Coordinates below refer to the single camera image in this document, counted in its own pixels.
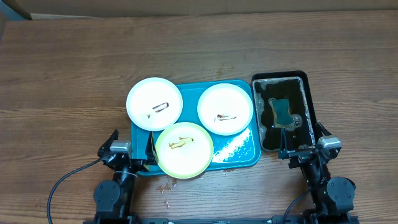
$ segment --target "plate rim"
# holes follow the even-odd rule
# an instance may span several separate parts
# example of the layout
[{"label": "plate rim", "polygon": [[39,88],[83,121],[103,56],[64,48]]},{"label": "plate rim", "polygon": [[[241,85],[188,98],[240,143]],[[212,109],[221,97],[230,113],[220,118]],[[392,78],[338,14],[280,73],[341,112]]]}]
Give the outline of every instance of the plate rim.
[{"label": "plate rim", "polygon": [[[152,128],[152,129],[151,129],[151,128],[148,128],[148,127],[143,127],[143,126],[141,126],[141,124],[139,124],[139,123],[137,122],[137,119],[131,114],[132,112],[131,112],[131,110],[130,110],[129,108],[130,108],[130,105],[131,105],[131,98],[132,98],[133,94],[135,93],[135,91],[136,91],[140,86],[142,86],[143,84],[146,84],[146,83],[148,83],[148,82],[150,82],[150,81],[153,81],[153,80],[155,80],[155,81],[158,80],[158,81],[161,81],[161,82],[163,82],[163,83],[168,83],[168,84],[170,84],[170,87],[171,87],[173,90],[175,90],[175,92],[176,92],[177,95],[178,95],[178,99],[179,99],[179,101],[180,101],[181,107],[180,107],[180,111],[178,112],[178,116],[173,120],[173,122],[171,122],[170,124],[166,125],[165,127]],[[147,131],[161,131],[161,130],[164,130],[164,129],[168,128],[170,125],[175,124],[175,122],[177,122],[177,120],[178,120],[179,117],[181,116],[182,110],[183,110],[183,99],[182,99],[181,91],[177,88],[177,86],[176,86],[174,83],[170,82],[169,80],[167,80],[167,79],[165,79],[165,78],[160,78],[160,77],[145,78],[145,79],[143,79],[143,80],[137,82],[137,83],[130,89],[129,94],[127,95],[127,99],[126,99],[126,111],[127,111],[127,115],[129,116],[130,120],[131,120],[135,125],[137,125],[139,128],[142,128],[142,129],[147,130]]]},{"label": "plate rim", "polygon": [[160,167],[160,169],[162,169],[163,172],[165,172],[167,175],[171,176],[171,177],[175,177],[178,179],[189,179],[189,178],[193,178],[196,177],[198,175],[200,175],[201,173],[203,173],[204,171],[206,171],[207,167],[210,165],[210,163],[213,160],[213,154],[214,154],[214,144],[213,144],[213,139],[211,138],[211,136],[209,135],[208,131],[203,128],[202,126],[192,123],[192,122],[179,122],[179,123],[175,123],[172,124],[171,126],[169,126],[167,129],[165,129],[164,131],[162,131],[162,133],[159,135],[159,137],[156,140],[155,143],[155,149],[158,146],[158,142],[159,140],[163,141],[164,136],[170,132],[170,130],[173,130],[175,128],[178,128],[179,126],[192,126],[192,127],[196,127],[197,129],[201,130],[201,132],[206,136],[206,138],[209,140],[210,143],[210,150],[211,150],[211,156],[209,157],[209,160],[207,161],[206,165],[203,166],[202,169],[196,171],[195,173],[191,174],[191,175],[178,175],[176,173],[173,172],[169,172],[165,166],[163,165],[163,163],[161,163],[161,160],[158,160],[157,165]]},{"label": "plate rim", "polygon": [[[203,100],[204,100],[205,96],[207,96],[207,95],[209,94],[209,92],[210,92],[211,89],[217,88],[217,87],[219,87],[220,85],[221,85],[221,86],[230,86],[230,87],[232,87],[233,89],[235,89],[235,90],[237,90],[238,92],[240,92],[240,93],[243,95],[243,97],[244,97],[248,102],[250,102],[249,105],[251,105],[251,107],[250,107],[250,112],[249,112],[249,114],[250,114],[249,119],[246,121],[245,125],[242,126],[242,128],[238,129],[237,131],[229,132],[229,133],[221,133],[221,132],[215,131],[214,129],[212,129],[212,128],[210,128],[208,125],[206,125],[206,123],[203,122],[202,116],[199,115],[199,114],[200,114],[199,105],[201,105],[201,104],[203,103]],[[204,127],[205,127],[207,130],[211,131],[212,133],[221,135],[221,136],[230,136],[230,135],[238,134],[238,133],[240,133],[241,131],[243,131],[243,130],[250,124],[251,120],[253,119],[253,112],[254,112],[253,101],[252,101],[252,99],[250,98],[249,94],[248,94],[246,91],[244,91],[240,86],[234,85],[234,84],[232,84],[232,83],[219,83],[219,84],[215,84],[215,85],[212,85],[211,87],[207,88],[207,89],[200,95],[199,100],[198,100],[198,105],[197,105],[197,113],[198,113],[198,117],[199,117],[199,120],[200,120],[201,124],[204,125]]]}]

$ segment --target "food scrap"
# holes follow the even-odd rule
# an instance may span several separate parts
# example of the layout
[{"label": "food scrap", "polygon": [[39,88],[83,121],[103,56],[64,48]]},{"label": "food scrap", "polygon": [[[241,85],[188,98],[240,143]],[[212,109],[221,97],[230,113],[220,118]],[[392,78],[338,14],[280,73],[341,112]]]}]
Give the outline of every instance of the food scrap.
[{"label": "food scrap", "polygon": [[225,115],[225,114],[218,114],[217,117],[214,118],[214,122],[215,121],[225,121],[225,120],[229,120],[229,119],[235,119],[236,116],[229,116],[229,115]]},{"label": "food scrap", "polygon": [[167,182],[164,187],[163,186],[159,186],[158,188],[156,188],[156,190],[158,190],[161,194],[163,194],[165,192],[165,190],[173,190],[173,188],[177,185],[177,178],[173,178],[173,182],[170,186],[170,184]]},{"label": "food scrap", "polygon": [[180,138],[179,142],[169,143],[169,147],[171,149],[182,147],[182,146],[186,145],[187,143],[193,142],[193,138],[181,138],[181,137],[179,137],[179,138]]},{"label": "food scrap", "polygon": [[169,103],[166,102],[166,103],[162,103],[161,105],[154,106],[152,109],[155,110],[155,113],[159,113],[168,107],[169,107]]}]

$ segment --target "yellow-rimmed plate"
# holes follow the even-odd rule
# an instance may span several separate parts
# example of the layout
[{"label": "yellow-rimmed plate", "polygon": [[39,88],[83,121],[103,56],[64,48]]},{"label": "yellow-rimmed plate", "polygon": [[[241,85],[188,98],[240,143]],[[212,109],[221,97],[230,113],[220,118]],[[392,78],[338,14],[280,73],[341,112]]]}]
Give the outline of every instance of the yellow-rimmed plate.
[{"label": "yellow-rimmed plate", "polygon": [[164,130],[156,141],[159,167],[169,176],[187,179],[201,174],[213,158],[213,141],[201,126],[181,122]]}]

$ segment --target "blue tray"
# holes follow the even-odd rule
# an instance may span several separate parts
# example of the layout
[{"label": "blue tray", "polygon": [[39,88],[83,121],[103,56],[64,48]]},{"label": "blue tray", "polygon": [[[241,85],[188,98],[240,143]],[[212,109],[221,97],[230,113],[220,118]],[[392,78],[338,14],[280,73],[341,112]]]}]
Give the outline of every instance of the blue tray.
[{"label": "blue tray", "polygon": [[[201,94],[209,87],[219,83],[230,83],[241,87],[253,101],[250,86],[243,80],[220,80],[213,82],[179,84],[177,88],[181,91],[183,98],[183,109],[177,122],[192,122],[201,124],[197,106]],[[161,131],[154,132],[156,142]],[[132,156],[135,159],[146,159],[145,148],[150,131],[138,128],[131,123]],[[256,115],[253,113],[252,120],[246,129],[232,136],[220,136],[209,132],[213,144],[213,160],[206,170],[222,170],[237,167],[253,166],[261,157],[261,146],[256,123]],[[150,166],[149,172],[138,172],[140,175],[163,175],[165,174],[159,166]]]}]

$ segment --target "wooden table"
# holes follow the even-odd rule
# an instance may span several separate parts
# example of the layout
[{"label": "wooden table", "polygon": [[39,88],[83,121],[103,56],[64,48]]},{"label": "wooden table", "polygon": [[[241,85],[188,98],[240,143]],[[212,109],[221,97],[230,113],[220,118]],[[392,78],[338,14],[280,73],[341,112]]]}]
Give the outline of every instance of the wooden table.
[{"label": "wooden table", "polygon": [[[147,77],[174,83],[303,70],[317,119],[343,141],[333,176],[357,185],[361,223],[398,215],[398,11],[308,12],[9,22],[0,44],[0,222],[46,223],[54,183],[96,159],[114,129],[130,138],[125,100]],[[305,190],[299,169],[263,153],[251,168],[194,180],[138,181],[141,217],[252,218],[283,214]],[[95,214],[97,164],[65,180],[54,223]],[[311,207],[308,198],[292,213]]]}]

